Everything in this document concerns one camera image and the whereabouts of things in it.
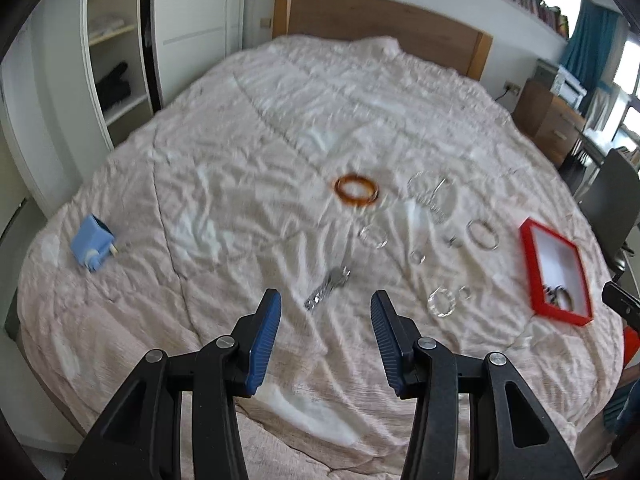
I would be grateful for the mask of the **dark horn bangle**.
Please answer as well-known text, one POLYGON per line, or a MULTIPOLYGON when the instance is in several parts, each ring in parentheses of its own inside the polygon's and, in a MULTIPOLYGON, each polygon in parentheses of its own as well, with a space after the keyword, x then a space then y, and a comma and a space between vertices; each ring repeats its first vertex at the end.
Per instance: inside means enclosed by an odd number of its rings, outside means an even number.
POLYGON ((564 286, 546 286, 544 294, 546 295, 546 303, 550 304, 550 306, 566 312, 575 311, 574 300, 564 286))

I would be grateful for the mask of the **silver bangle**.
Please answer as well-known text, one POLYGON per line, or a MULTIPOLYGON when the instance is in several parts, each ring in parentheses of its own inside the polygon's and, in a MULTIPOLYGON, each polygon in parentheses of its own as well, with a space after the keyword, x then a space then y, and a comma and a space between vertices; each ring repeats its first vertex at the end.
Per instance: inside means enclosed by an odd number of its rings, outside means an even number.
POLYGON ((486 220, 470 220, 466 225, 466 232, 470 240, 480 249, 486 250, 486 252, 493 252, 499 247, 499 234, 486 220))

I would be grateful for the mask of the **silver watch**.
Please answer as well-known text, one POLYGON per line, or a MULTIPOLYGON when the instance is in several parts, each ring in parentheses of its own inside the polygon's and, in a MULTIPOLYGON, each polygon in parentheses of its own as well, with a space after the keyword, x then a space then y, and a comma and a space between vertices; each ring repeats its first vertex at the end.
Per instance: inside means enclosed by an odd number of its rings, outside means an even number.
POLYGON ((334 289, 345 286, 350 279, 350 274, 352 274, 352 270, 348 266, 336 266, 329 270, 323 282, 306 299, 304 303, 305 309, 307 311, 314 310, 318 304, 321 304, 326 297, 331 295, 334 289))

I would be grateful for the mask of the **amber bangle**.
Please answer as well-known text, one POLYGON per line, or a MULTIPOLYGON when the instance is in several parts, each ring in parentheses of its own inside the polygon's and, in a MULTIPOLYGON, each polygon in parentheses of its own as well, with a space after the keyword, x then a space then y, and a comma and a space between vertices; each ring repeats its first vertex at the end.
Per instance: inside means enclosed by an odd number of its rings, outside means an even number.
POLYGON ((337 197, 348 206, 369 207, 380 196, 378 184, 361 174, 344 174, 336 179, 333 188, 337 197))

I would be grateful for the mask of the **red jewelry box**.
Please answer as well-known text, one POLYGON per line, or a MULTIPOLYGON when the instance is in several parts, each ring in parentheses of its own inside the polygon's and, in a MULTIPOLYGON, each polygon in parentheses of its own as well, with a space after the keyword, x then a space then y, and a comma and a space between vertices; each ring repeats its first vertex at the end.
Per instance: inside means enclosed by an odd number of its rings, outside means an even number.
POLYGON ((593 320, 593 307, 578 247, 540 222, 528 218, 520 226, 530 305, 545 318, 585 326, 593 320), (574 312, 546 303, 546 286, 564 286, 574 300, 574 312))

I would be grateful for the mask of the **dark office chair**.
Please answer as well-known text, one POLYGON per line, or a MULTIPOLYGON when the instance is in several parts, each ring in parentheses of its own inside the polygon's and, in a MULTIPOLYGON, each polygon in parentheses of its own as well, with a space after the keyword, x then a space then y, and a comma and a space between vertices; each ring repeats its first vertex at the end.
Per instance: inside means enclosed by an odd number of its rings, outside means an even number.
POLYGON ((578 205, 617 282, 626 270, 623 246, 639 221, 638 171, 620 151, 609 151, 578 205))

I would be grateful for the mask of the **wooden dresser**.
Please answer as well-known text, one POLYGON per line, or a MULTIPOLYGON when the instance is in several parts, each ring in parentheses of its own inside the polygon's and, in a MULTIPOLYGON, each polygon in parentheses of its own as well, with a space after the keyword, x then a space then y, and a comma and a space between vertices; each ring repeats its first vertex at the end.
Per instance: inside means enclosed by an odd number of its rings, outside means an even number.
POLYGON ((562 166, 585 127, 585 118, 577 110, 532 78, 526 80, 512 119, 556 168, 562 166))

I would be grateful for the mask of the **blue charger plug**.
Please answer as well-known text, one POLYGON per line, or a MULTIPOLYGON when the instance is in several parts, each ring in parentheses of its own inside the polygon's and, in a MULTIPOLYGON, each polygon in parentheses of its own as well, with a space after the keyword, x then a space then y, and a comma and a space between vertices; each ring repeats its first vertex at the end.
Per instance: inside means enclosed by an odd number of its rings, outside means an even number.
POLYGON ((93 214, 82 220, 70 250, 77 263, 90 272, 99 270, 105 260, 117 252, 113 232, 93 214))

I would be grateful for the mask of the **white printer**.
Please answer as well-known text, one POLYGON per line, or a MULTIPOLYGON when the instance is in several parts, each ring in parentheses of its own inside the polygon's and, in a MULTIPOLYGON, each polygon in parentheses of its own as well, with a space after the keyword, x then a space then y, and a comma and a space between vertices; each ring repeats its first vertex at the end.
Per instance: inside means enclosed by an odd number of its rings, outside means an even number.
POLYGON ((538 58, 533 74, 547 90, 558 96, 573 109, 578 110, 587 90, 564 66, 538 58))

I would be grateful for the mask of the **teal curtain right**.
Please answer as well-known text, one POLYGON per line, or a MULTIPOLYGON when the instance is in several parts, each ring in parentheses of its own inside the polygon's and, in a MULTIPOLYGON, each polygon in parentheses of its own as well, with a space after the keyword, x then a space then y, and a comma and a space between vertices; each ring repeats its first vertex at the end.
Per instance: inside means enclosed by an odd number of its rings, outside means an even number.
POLYGON ((623 17, 591 0, 582 0, 570 40, 560 64, 579 81, 586 94, 579 105, 585 115, 598 90, 611 87, 612 66, 617 63, 618 44, 625 37, 623 17))

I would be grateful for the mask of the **wooden headboard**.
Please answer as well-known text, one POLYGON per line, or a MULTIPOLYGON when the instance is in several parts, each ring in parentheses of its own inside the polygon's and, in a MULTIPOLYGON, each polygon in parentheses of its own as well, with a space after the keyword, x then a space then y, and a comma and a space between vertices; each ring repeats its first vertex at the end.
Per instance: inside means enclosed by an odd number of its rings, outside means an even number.
POLYGON ((480 80, 494 38, 395 0, 274 0, 272 36, 356 41, 389 36, 405 52, 480 80))

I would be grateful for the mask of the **white wardrobe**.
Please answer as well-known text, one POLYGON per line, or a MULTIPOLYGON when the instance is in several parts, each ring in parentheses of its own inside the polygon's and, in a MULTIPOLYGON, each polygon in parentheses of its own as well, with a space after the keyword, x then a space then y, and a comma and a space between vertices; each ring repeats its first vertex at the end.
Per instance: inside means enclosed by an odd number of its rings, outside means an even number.
POLYGON ((46 216, 130 133, 242 44, 244 0, 18 0, 1 47, 1 123, 46 216), (96 84, 126 62, 130 97, 96 84))

